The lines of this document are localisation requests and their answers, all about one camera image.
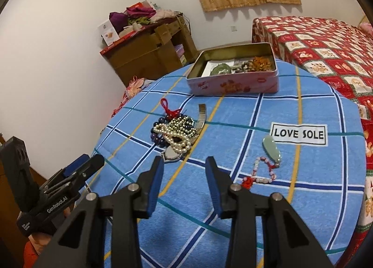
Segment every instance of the white wall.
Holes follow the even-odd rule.
[[[124,85],[97,27],[133,0],[10,0],[0,15],[0,132],[50,177],[91,154]]]
[[[178,10],[191,20],[198,49],[251,40],[252,20],[268,15],[328,17],[357,25],[363,12],[356,0],[302,0],[302,6],[266,4],[204,13],[199,0],[151,0],[165,9]],[[231,25],[237,32],[231,32]]]

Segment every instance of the pile of clothes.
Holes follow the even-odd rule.
[[[131,26],[134,23],[144,26],[154,24],[161,19],[175,16],[175,12],[171,10],[158,9],[156,11],[152,7],[147,7],[142,3],[138,3],[128,7],[123,13],[111,12],[109,14],[109,20],[113,24],[115,31],[119,34],[125,27]]]

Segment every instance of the love sole label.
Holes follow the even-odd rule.
[[[316,147],[328,145],[327,125],[272,123],[270,134],[276,143]]]

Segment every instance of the open tin box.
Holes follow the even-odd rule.
[[[251,57],[268,58],[273,70],[201,77],[208,61]],[[269,43],[244,44],[202,51],[186,79],[194,95],[275,93],[279,89],[278,69]]]

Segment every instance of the metal screw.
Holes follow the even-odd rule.
[[[129,191],[136,191],[137,189],[139,189],[140,188],[140,186],[138,185],[138,184],[136,184],[136,183],[133,183],[133,184],[129,184],[128,185],[128,190]]]
[[[241,185],[240,184],[232,184],[231,185],[231,189],[233,190],[233,191],[240,191],[241,190]]]
[[[275,201],[281,201],[283,199],[283,196],[281,193],[279,192],[275,192],[272,194],[272,198],[275,200]]]
[[[85,197],[88,201],[93,201],[94,199],[96,199],[97,197],[97,194],[91,192],[91,193],[88,193],[87,196]]]

